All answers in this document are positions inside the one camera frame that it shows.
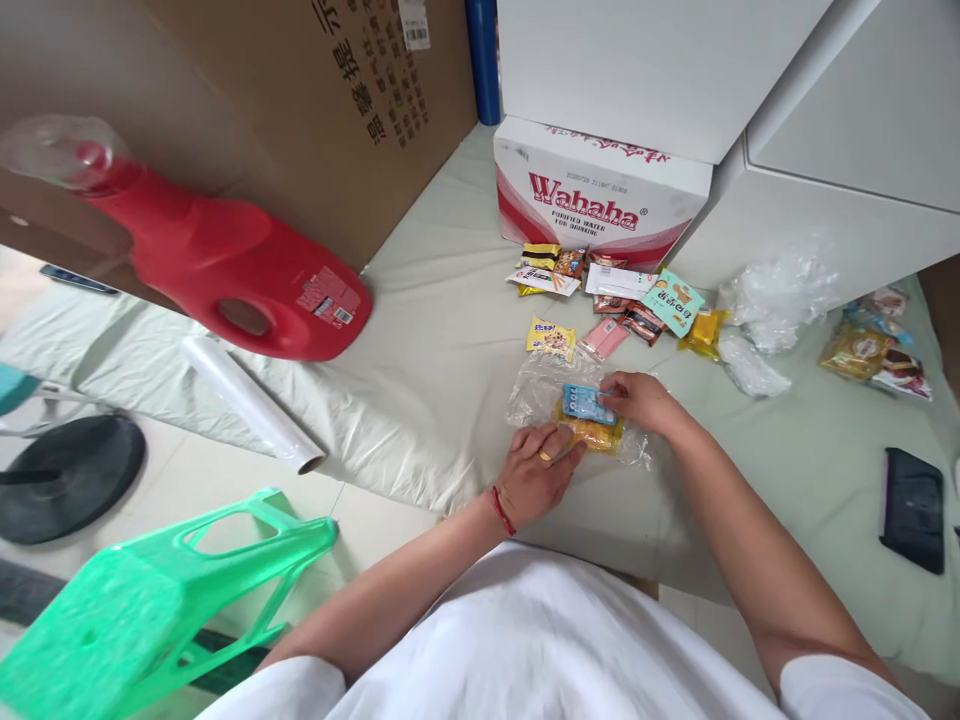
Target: wahaha box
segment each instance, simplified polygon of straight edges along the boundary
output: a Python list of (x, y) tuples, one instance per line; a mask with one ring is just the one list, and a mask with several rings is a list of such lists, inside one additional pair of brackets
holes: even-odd
[(493, 140), (503, 237), (657, 266), (707, 201), (713, 166), (508, 117)]

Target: person's left hand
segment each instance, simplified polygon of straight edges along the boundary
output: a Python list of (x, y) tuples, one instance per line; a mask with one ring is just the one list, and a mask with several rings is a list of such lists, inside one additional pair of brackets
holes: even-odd
[[(587, 446), (573, 431), (553, 423), (517, 430), (497, 479), (500, 505), (514, 529), (522, 530), (560, 504)], [(545, 460), (540, 453), (556, 460)]]

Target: blue pole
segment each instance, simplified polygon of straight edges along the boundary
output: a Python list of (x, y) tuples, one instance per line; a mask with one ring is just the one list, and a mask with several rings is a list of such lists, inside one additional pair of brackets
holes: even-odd
[(497, 73), (496, 0), (466, 0), (473, 87), (477, 114), (484, 125), (500, 122), (500, 81)]

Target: smartphone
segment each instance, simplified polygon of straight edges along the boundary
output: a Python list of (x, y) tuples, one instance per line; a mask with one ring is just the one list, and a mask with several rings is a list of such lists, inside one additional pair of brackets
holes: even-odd
[(934, 575), (943, 575), (943, 473), (900, 448), (887, 448), (880, 542)]
[(89, 278), (83, 277), (83, 275), (62, 270), (55, 265), (44, 265), (40, 268), (40, 274), (57, 282), (76, 285), (77, 287), (82, 287), (84, 290), (93, 290), (94, 292), (103, 293), (104, 295), (116, 295), (118, 292), (112, 287), (98, 283), (96, 280), (90, 280)]

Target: white sleeve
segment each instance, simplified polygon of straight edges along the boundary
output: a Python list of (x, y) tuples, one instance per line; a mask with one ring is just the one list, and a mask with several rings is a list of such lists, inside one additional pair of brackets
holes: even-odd
[(326, 717), (343, 697), (343, 673), (315, 657), (282, 660), (244, 680), (196, 720)]
[(792, 720), (930, 720), (883, 678), (834, 655), (805, 655), (780, 674), (780, 709)]

